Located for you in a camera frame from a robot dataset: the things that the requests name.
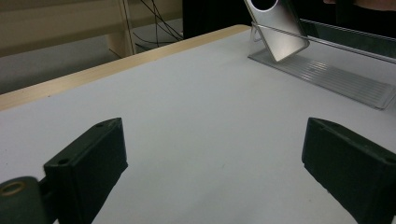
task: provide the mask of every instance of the transparent plastic stand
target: transparent plastic stand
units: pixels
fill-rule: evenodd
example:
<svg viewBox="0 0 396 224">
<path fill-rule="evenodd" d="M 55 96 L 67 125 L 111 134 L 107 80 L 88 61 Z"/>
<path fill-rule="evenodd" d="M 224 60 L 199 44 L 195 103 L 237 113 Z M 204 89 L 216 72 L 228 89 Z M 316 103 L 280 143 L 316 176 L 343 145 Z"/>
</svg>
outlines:
<svg viewBox="0 0 396 224">
<path fill-rule="evenodd" d="M 264 41 L 262 41 L 258 29 L 262 32 L 278 32 L 279 35 L 292 35 L 295 38 L 303 38 L 308 40 L 310 45 L 307 49 L 303 49 L 281 62 L 275 62 Z M 359 69 L 345 67 L 345 60 L 342 62 L 343 66 L 339 66 L 339 64 L 331 62 L 331 60 L 321 61 L 323 57 L 318 57 L 315 52 L 305 53 L 305 51 L 312 51 L 310 50 L 312 48 L 326 51 L 324 54 L 327 51 L 344 54 L 340 55 L 338 61 L 343 61 L 343 57 L 349 60 L 349 58 L 355 58 L 355 55 L 357 55 L 359 66 L 357 66 L 357 63 L 351 63 L 351 65 L 353 64 L 351 67 L 359 67 Z M 376 109 L 385 109 L 396 96 L 395 83 L 390 84 L 384 80 L 375 79 L 375 76 L 370 77 L 363 74 L 365 70 L 375 70 L 376 67 L 383 68 L 385 66 L 387 67 L 385 71 L 387 74 L 385 75 L 394 76 L 394 79 L 396 79 L 396 60 L 390 57 L 353 49 L 310 36 L 288 33 L 256 23 L 252 23 L 248 57 Z"/>
</svg>

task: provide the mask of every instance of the floor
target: floor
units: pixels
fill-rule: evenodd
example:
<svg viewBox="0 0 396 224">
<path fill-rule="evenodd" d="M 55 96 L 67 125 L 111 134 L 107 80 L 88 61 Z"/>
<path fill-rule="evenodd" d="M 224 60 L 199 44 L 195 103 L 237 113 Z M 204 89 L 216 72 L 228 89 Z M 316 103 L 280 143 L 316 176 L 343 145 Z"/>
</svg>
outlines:
<svg viewBox="0 0 396 224">
<path fill-rule="evenodd" d="M 159 26 L 156 29 L 154 24 L 133 29 L 137 52 L 155 49 L 181 39 L 182 19 L 168 21 L 167 24 L 171 28 L 159 23 L 163 29 Z M 109 63 L 118 58 L 107 48 L 104 36 L 1 57 L 0 94 Z"/>
</svg>

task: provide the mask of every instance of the white table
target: white table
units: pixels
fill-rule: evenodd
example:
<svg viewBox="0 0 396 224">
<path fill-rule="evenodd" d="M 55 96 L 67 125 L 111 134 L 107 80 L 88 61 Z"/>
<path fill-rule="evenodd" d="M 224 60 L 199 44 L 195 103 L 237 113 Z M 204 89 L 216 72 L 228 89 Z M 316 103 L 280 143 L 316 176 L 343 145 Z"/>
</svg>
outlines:
<svg viewBox="0 0 396 224">
<path fill-rule="evenodd" d="M 231 35 L 1 111 L 0 182 L 42 178 L 58 151 L 121 117 L 130 166 L 94 223 L 356 223 L 301 162 L 307 119 L 396 152 L 396 106 L 374 110 L 253 62 L 248 40 Z"/>
</svg>

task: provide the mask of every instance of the cable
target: cable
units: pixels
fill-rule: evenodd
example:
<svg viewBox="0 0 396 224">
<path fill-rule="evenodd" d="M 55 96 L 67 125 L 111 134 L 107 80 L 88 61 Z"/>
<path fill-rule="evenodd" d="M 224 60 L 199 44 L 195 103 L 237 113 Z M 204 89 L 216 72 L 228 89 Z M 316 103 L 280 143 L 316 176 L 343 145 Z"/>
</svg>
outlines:
<svg viewBox="0 0 396 224">
<path fill-rule="evenodd" d="M 155 9 L 156 11 L 158 11 L 158 8 L 157 8 L 157 6 L 155 5 L 154 0 L 151 0 L 151 1 L 152 1 L 153 4 L 154 4 L 154 9 Z M 158 18 L 160 21 L 163 22 L 163 24 L 164 24 L 165 27 L 168 29 L 168 31 L 166 31 L 165 29 L 163 29 L 163 28 L 161 27 L 161 25 L 157 23 L 158 27 L 160 27 L 162 30 L 164 30 L 166 33 L 168 33 L 170 36 L 172 36 L 173 38 L 175 38 L 177 41 L 178 41 L 178 40 L 182 40 L 182 38 L 177 37 L 177 36 L 175 36 L 175 35 L 172 33 L 171 30 L 173 30 L 176 34 L 178 34 L 179 36 L 181 36 L 175 29 L 173 29 L 166 21 L 163 20 L 163 17 L 161 17 L 161 14 L 160 14 L 159 11 L 158 11 L 159 15 L 157 15 L 157 13 L 156 13 L 153 9 L 151 9 L 143 0 L 140 0 L 140 2 L 142 2 L 143 5 L 145 5 L 146 8 L 147 8 L 148 10 L 151 11 L 151 13 L 155 16 L 155 18 Z"/>
<path fill-rule="evenodd" d="M 151 0 L 151 2 L 152 2 L 152 7 L 154 8 L 154 13 L 155 13 L 156 7 L 155 7 L 154 0 Z M 155 15 L 154 15 L 154 20 L 155 20 L 155 40 L 157 42 L 157 48 L 159 48 L 160 45 L 158 44 L 158 22 L 157 22 L 157 17 Z"/>
<path fill-rule="evenodd" d="M 148 47 L 145 47 L 145 46 L 143 46 L 143 45 L 139 45 L 139 44 L 136 44 L 139 48 L 141 48 L 141 49 L 143 49 L 143 50 L 151 50 L 151 48 L 148 48 Z"/>
<path fill-rule="evenodd" d="M 131 32 L 132 32 L 131 24 L 130 24 L 130 22 L 129 22 L 129 20 L 128 20 L 128 17 L 129 17 L 129 12 L 127 11 L 127 8 L 128 8 L 127 5 L 128 5 L 128 3 L 125 2 L 125 0 L 124 0 L 124 1 L 122 1 L 122 4 L 123 4 L 123 9 L 124 9 L 125 17 L 127 18 L 126 23 L 127 23 L 127 26 L 128 26 L 127 35 L 129 36 L 129 40 L 130 40 L 130 43 L 129 43 L 129 44 L 131 45 L 132 54 L 135 54 L 134 48 L 133 48 L 134 42 L 133 42 L 133 40 L 132 40 L 132 35 L 131 35 Z"/>
<path fill-rule="evenodd" d="M 138 36 L 135 32 L 133 32 L 133 34 L 134 34 L 134 36 L 136 36 L 139 40 L 141 40 L 141 41 L 143 41 L 143 42 L 146 42 L 146 43 L 149 43 L 149 44 L 157 44 L 157 42 L 154 42 L 154 41 L 149 41 L 149 40 L 145 40 L 145 39 L 143 39 L 143 38 L 141 38 L 140 36 Z M 171 42 L 171 41 L 159 41 L 158 42 L 159 44 L 173 44 L 173 43 L 176 43 L 176 42 Z"/>
<path fill-rule="evenodd" d="M 171 29 L 171 30 L 173 30 L 174 32 L 175 32 L 175 34 L 177 34 L 181 39 L 183 39 L 183 36 L 181 35 L 181 34 L 179 34 L 172 26 L 170 26 L 164 19 L 163 19 L 163 17 L 161 16 L 161 14 L 160 14 L 160 11 L 158 10 L 158 8 L 157 8 L 157 5 L 154 3 L 154 0 L 151 0 L 151 2 L 153 3 L 153 5 L 154 5 L 154 9 L 158 12 L 158 16 L 161 18 L 161 21 L 163 22 L 163 24 L 168 28 L 168 30 L 169 30 L 169 28 Z"/>
</svg>

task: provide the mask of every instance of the wooden table edge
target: wooden table edge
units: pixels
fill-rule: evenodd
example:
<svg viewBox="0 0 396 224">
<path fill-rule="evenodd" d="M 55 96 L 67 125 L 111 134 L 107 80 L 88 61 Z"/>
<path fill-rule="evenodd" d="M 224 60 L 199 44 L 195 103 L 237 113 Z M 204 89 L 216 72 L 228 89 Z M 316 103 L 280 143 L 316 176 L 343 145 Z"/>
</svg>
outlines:
<svg viewBox="0 0 396 224">
<path fill-rule="evenodd" d="M 199 47 L 227 36 L 244 32 L 247 29 L 250 29 L 250 27 L 246 25 L 235 25 L 209 34 L 186 39 L 162 48 L 153 49 L 144 53 L 119 59 L 115 62 L 95 66 L 64 77 L 58 77 L 34 86 L 8 92 L 0 95 L 0 111 L 14 106 L 27 104 L 41 98 L 50 97 L 51 95 L 71 90 L 75 87 L 93 82 L 103 77 L 111 76 L 140 64 L 152 62 L 186 49 Z"/>
</svg>

